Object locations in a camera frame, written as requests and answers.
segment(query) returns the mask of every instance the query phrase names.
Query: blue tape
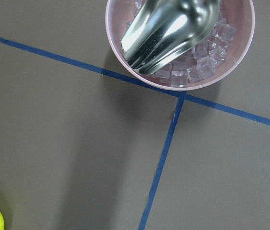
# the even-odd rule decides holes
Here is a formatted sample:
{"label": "blue tape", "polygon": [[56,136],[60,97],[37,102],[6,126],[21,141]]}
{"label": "blue tape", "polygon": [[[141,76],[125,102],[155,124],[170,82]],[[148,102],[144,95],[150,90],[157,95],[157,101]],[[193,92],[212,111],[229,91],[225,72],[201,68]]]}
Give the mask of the blue tape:
{"label": "blue tape", "polygon": [[163,152],[162,152],[162,155],[161,155],[160,160],[158,162],[157,170],[156,170],[156,173],[155,173],[155,176],[154,176],[154,179],[153,179],[153,183],[152,183],[152,186],[151,186],[151,189],[150,189],[149,199],[148,199],[148,202],[146,204],[145,210],[143,212],[143,215],[142,215],[138,230],[145,230],[146,224],[148,222],[148,218],[149,218],[149,215],[150,215],[152,204],[153,204],[153,201],[155,199],[158,184],[159,184],[159,181],[160,181],[163,169],[164,169],[164,164],[165,164],[165,161],[166,161],[166,158],[167,158],[167,155],[168,155],[168,152],[169,152],[169,148],[170,148],[170,145],[171,145],[171,142],[172,142],[175,127],[177,125],[178,118],[180,116],[180,113],[181,113],[181,110],[182,110],[182,107],[183,107],[183,103],[185,101],[186,93],[187,93],[186,91],[181,92],[180,96],[178,98],[176,108],[175,108],[175,112],[174,112],[174,117],[173,117],[173,120],[172,120],[172,122],[170,124],[170,128],[169,128],[169,131],[168,131],[168,134],[167,134],[167,138],[166,138],[165,143],[164,143]]}
{"label": "blue tape", "polygon": [[21,49],[21,50],[25,50],[25,51],[28,51],[30,53],[38,54],[38,55],[41,55],[41,56],[44,56],[44,57],[47,57],[47,58],[50,58],[50,59],[53,59],[53,60],[61,61],[61,62],[70,64],[70,65],[73,65],[73,66],[77,66],[77,67],[82,68],[82,69],[90,70],[90,71],[95,72],[95,73],[100,73],[100,74],[103,74],[103,75],[107,75],[109,77],[119,79],[119,80],[122,80],[122,81],[126,81],[126,82],[129,82],[129,83],[135,84],[135,85],[139,85],[139,86],[151,89],[151,90],[163,92],[163,93],[169,94],[171,96],[175,96],[175,97],[179,96],[179,92],[158,89],[156,87],[153,87],[151,85],[148,85],[148,84],[142,82],[139,79],[131,78],[129,76],[126,76],[126,75],[123,75],[123,74],[120,74],[120,73],[116,73],[116,72],[113,72],[113,71],[110,71],[110,70],[107,70],[107,69],[103,69],[103,68],[100,68],[100,67],[97,67],[97,66],[93,66],[93,65],[90,65],[90,64],[87,64],[87,63],[84,63],[84,62],[80,62],[80,61],[77,61],[77,60],[74,60],[74,59],[71,59],[71,58],[68,58],[68,57],[64,57],[64,56],[61,56],[61,55],[58,55],[58,54],[54,54],[54,53],[51,53],[51,52],[48,52],[48,51],[45,51],[45,50],[42,50],[42,49],[38,49],[38,48],[35,48],[35,47],[32,47],[32,46],[27,46],[27,45],[24,45],[24,44],[21,44],[21,43],[18,43],[18,42],[14,42],[14,41],[10,41],[10,40],[7,40],[7,39],[1,38],[1,37],[0,37],[0,43],[3,43],[3,44],[8,45],[8,46],[12,46],[14,48],[18,48],[18,49]]}
{"label": "blue tape", "polygon": [[223,105],[223,104],[218,104],[215,102],[207,101],[207,100],[204,100],[202,98],[191,96],[188,94],[186,95],[185,99],[187,101],[190,101],[190,102],[201,104],[201,105],[213,108],[213,109],[217,109],[217,110],[229,113],[229,114],[233,114],[233,115],[236,115],[239,117],[243,117],[243,118],[270,126],[270,119],[268,119],[268,118],[264,118],[264,117],[261,117],[261,116],[255,115],[255,114],[247,113],[247,112],[242,111],[242,110],[234,109],[234,108],[231,108],[231,107]]}

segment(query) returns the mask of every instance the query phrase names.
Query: bowl rim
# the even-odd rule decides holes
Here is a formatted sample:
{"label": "bowl rim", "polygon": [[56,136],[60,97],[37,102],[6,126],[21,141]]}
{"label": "bowl rim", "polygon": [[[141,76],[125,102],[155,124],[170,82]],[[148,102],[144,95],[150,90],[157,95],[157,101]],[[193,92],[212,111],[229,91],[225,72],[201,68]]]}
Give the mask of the bowl rim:
{"label": "bowl rim", "polygon": [[106,13],[105,13],[105,25],[106,25],[106,33],[107,33],[107,37],[111,46],[112,51],[114,52],[114,54],[116,55],[116,57],[118,58],[119,62],[136,78],[140,79],[141,81],[159,88],[159,89],[163,89],[163,90],[171,90],[171,91],[188,91],[188,90],[195,90],[195,89],[200,89],[206,86],[209,86],[211,84],[214,84],[218,81],[220,81],[221,79],[223,79],[224,77],[226,77],[229,73],[231,73],[239,64],[240,62],[243,60],[243,58],[245,57],[246,53],[248,52],[252,39],[253,39],[253,35],[254,35],[254,30],[255,30],[255,11],[254,11],[254,4],[253,4],[253,0],[249,0],[250,3],[250,8],[251,8],[251,16],[252,16],[252,25],[251,25],[251,32],[250,32],[250,36],[247,42],[247,45],[244,49],[244,52],[242,53],[242,55],[239,57],[239,59],[235,62],[235,64],[233,66],[231,66],[224,74],[222,74],[221,76],[217,77],[216,79],[209,81],[207,83],[201,84],[201,85],[196,85],[196,86],[191,86],[191,87],[171,87],[171,86],[164,86],[164,85],[160,85],[154,82],[151,82],[147,79],[145,79],[144,77],[140,76],[138,73],[136,73],[132,68],[130,68],[126,63],[125,60],[120,56],[120,54],[118,53],[118,51],[115,49],[114,43],[113,43],[113,39],[111,38],[111,33],[109,30],[109,6],[110,3],[113,0],[108,0],[107,1],[107,5],[106,5]]}

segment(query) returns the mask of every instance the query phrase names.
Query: gray surface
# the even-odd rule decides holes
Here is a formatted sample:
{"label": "gray surface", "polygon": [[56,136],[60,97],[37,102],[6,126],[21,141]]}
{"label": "gray surface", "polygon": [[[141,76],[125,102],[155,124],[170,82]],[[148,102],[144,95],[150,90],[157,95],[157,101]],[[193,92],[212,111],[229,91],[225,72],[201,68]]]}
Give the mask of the gray surface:
{"label": "gray surface", "polygon": [[[270,118],[270,2],[244,61],[189,92]],[[0,36],[129,75],[105,0],[0,1]],[[6,230],[135,230],[176,98],[0,44]],[[186,103],[147,230],[270,229],[270,126]]]}
{"label": "gray surface", "polygon": [[0,44],[6,229],[136,229],[175,104]]}
{"label": "gray surface", "polygon": [[148,230],[270,230],[270,126],[186,103]]}

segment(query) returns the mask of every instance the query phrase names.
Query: metal spoon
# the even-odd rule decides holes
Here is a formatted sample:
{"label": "metal spoon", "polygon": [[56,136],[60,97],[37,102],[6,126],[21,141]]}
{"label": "metal spoon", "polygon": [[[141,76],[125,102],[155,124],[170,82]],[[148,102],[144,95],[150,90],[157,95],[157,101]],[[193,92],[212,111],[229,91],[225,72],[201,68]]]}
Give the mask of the metal spoon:
{"label": "metal spoon", "polygon": [[219,0],[147,0],[121,39],[124,58],[153,74],[205,38],[218,15]]}

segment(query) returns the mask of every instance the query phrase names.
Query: bowl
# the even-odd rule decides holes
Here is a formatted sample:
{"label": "bowl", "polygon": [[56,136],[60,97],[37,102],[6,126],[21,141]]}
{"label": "bowl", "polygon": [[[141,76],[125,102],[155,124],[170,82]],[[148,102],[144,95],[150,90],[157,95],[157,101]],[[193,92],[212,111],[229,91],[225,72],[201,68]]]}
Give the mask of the bowl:
{"label": "bowl", "polygon": [[121,38],[126,32],[127,22],[134,19],[136,0],[108,0],[106,7],[106,32],[110,46],[121,64],[136,78],[154,87],[188,91],[211,85],[232,72],[246,55],[254,33],[255,14],[252,0],[222,0],[223,17],[227,23],[236,27],[237,32],[227,53],[227,60],[217,67],[215,75],[186,87],[171,87],[159,82],[158,78],[136,73],[123,57]]}

